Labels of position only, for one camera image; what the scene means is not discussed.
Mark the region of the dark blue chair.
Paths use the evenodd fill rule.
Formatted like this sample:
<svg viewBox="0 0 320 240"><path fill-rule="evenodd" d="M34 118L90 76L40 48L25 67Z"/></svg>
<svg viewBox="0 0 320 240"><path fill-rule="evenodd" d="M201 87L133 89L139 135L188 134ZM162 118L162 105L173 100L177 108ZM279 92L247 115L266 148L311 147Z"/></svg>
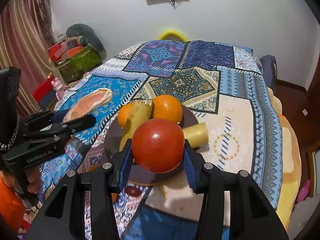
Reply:
<svg viewBox="0 0 320 240"><path fill-rule="evenodd" d="M265 55L261 57L260 63L263 70L263 78L268 88L272 89L273 92L276 91L277 82L277 62L273 55Z"/></svg>

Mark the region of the blue patchwork bedspread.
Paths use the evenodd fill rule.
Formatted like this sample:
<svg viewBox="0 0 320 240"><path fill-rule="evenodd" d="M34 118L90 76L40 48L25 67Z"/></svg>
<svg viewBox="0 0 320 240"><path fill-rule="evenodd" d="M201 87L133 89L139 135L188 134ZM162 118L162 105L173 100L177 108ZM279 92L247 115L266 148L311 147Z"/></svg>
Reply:
<svg viewBox="0 0 320 240"><path fill-rule="evenodd" d="M46 162L41 197L68 170L86 172L106 161L105 137L111 135L112 122L117 124L122 105L170 95L207 124L209 141L199 149L204 159L224 171L248 170L277 208L283 182L282 129L252 49L204 41L138 43L69 88L55 110L73 107L98 88L112 90L112 101L93 111L93 128L76 135L91 150L84 159L69 144L66 154ZM193 194L187 184L182 171L164 185L138 186L139 197L122 192L114 205L122 239L193 239L203 195Z"/></svg>

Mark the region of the peeled pink pomelo segment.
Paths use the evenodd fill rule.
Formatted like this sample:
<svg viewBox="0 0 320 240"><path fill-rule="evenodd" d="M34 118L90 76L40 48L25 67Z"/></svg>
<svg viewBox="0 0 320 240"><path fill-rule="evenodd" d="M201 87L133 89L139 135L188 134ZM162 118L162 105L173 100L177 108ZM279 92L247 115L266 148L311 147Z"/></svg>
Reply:
<svg viewBox="0 0 320 240"><path fill-rule="evenodd" d="M69 109L62 122L69 122L90 114L97 107L109 103L112 96L112 90L108 88L98 88L81 98L71 109Z"/></svg>

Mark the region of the yellow sugarcane piece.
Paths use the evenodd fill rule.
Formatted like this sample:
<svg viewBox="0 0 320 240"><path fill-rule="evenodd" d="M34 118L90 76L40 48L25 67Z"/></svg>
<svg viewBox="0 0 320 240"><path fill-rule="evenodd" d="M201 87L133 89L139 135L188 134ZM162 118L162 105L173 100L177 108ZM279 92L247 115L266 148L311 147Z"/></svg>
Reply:
<svg viewBox="0 0 320 240"><path fill-rule="evenodd" d="M127 139L132 139L136 129L144 122L148 121L151 116L153 103L151 100L135 100L132 103L127 117L126 124L123 128L119 151L122 151Z"/></svg>
<svg viewBox="0 0 320 240"><path fill-rule="evenodd" d="M208 128L205 122L183 128L182 131L191 148L199 148L209 141Z"/></svg>

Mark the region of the pink plush toy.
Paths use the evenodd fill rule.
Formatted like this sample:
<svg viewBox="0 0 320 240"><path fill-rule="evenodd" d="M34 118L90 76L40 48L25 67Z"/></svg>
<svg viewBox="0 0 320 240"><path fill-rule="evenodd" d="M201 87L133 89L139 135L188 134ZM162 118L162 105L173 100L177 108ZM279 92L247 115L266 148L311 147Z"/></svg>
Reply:
<svg viewBox="0 0 320 240"><path fill-rule="evenodd" d="M53 90L55 90L56 92L57 100L60 101L67 90L67 86L57 77L55 77L53 81L51 81L51 84L52 84Z"/></svg>

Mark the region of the large orange with sticker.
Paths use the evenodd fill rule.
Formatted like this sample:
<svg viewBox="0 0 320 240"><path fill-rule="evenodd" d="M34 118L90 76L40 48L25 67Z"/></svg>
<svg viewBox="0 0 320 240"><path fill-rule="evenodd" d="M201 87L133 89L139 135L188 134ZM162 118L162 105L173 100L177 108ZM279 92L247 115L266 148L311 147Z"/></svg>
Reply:
<svg viewBox="0 0 320 240"><path fill-rule="evenodd" d="M179 124L183 117L181 103L171 95L159 95L152 101L152 119L164 119Z"/></svg>

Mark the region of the small mandarin orange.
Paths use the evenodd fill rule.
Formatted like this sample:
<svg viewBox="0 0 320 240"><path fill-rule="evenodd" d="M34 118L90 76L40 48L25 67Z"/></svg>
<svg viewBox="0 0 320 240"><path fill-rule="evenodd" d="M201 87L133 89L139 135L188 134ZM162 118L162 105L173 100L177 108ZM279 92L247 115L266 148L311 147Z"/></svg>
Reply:
<svg viewBox="0 0 320 240"><path fill-rule="evenodd" d="M117 201L118 194L117 193L111 193L111 197L112 197L112 203L115 203Z"/></svg>

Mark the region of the green box pile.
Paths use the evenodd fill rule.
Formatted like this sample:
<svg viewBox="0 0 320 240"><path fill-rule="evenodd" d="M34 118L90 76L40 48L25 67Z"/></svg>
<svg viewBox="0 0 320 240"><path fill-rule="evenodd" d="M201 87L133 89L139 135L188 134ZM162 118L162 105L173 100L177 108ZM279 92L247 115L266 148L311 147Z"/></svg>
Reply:
<svg viewBox="0 0 320 240"><path fill-rule="evenodd" d="M56 65L65 83L80 80L102 60L84 36L66 37L48 49L49 57Z"/></svg>

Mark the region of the large orange without sticker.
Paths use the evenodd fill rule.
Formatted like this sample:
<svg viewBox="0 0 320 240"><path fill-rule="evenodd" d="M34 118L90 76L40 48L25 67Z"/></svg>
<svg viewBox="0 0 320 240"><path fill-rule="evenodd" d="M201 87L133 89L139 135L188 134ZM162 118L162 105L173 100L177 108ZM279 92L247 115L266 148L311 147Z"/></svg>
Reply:
<svg viewBox="0 0 320 240"><path fill-rule="evenodd" d="M127 122L127 118L131 111L132 103L128 103L121 107L117 116L118 125L123 128Z"/></svg>

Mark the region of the dark brown round plate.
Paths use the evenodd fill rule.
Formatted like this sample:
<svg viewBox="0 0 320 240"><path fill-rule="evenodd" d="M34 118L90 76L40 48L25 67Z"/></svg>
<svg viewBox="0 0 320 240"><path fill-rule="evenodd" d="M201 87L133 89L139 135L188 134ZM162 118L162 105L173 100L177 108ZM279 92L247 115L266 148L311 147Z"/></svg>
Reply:
<svg viewBox="0 0 320 240"><path fill-rule="evenodd" d="M193 114L191 110L187 107L182 106L183 108L183 118L180 123L182 128L186 128L195 124L198 124L196 116ZM113 121L111 126L109 127L105 142L104 142L104 155L106 160L111 160L113 155L119 152L119 145L121 141L121 137L123 135L123 130L118 125L117 120ZM131 167L130 175L128 182L133 183L140 186L151 186L155 184L163 183L164 181L178 175L183 170L183 165L180 163L178 167L168 173L152 173L146 171L142 167L133 164Z"/></svg>

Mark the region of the striped pink curtain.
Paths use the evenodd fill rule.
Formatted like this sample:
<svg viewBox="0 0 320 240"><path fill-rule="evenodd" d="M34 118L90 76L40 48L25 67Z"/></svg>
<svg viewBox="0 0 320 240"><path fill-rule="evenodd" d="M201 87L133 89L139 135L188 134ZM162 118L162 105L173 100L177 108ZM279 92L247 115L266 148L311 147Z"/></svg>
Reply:
<svg viewBox="0 0 320 240"><path fill-rule="evenodd" d="M48 49L53 45L50 0L9 0L1 12L1 68L21 70L20 117L39 110L31 94L49 74L61 77L49 57Z"/></svg>

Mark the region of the dark green neck pillow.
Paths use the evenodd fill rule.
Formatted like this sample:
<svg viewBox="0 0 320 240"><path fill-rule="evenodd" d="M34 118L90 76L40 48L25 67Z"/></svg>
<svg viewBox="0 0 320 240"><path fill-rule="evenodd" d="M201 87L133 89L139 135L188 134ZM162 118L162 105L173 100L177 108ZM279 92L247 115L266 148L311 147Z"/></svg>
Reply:
<svg viewBox="0 0 320 240"><path fill-rule="evenodd" d="M94 49L96 49L97 51L104 50L104 46L100 39L97 37L94 30L86 24L77 23L71 25L66 30L66 35L68 37L83 36L86 39L86 41L93 46Z"/></svg>

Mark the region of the yellow blanket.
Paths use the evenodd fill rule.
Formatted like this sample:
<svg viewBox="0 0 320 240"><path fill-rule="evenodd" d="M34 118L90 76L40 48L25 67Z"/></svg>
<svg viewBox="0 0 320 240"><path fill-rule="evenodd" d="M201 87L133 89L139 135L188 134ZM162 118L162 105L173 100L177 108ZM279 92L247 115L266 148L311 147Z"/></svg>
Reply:
<svg viewBox="0 0 320 240"><path fill-rule="evenodd" d="M289 121L282 115L281 101L268 89L272 107L279 116L283 137L283 182L277 206L277 214L287 230L290 224L291 213L299 191L302 176L302 162L296 134Z"/></svg>

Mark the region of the yellow round headboard object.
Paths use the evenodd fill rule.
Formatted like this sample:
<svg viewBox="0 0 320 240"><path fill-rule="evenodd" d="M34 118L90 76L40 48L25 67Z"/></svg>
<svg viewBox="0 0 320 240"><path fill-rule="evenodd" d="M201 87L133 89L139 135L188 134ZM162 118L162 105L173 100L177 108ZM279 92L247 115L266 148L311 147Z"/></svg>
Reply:
<svg viewBox="0 0 320 240"><path fill-rule="evenodd" d="M180 41L180 42L188 42L189 38L187 38L182 32L176 29L167 29L161 32L157 38L158 40L172 40L172 41Z"/></svg>

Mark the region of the red tomato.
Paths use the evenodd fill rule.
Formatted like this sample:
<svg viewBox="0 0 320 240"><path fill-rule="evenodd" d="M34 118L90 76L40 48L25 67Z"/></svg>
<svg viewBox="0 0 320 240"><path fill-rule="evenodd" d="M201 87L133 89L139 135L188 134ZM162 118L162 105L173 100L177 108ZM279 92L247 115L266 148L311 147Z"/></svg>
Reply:
<svg viewBox="0 0 320 240"><path fill-rule="evenodd" d="M180 164L184 152L181 127L164 119L151 119L134 132L132 154L140 167L153 173L167 173Z"/></svg>

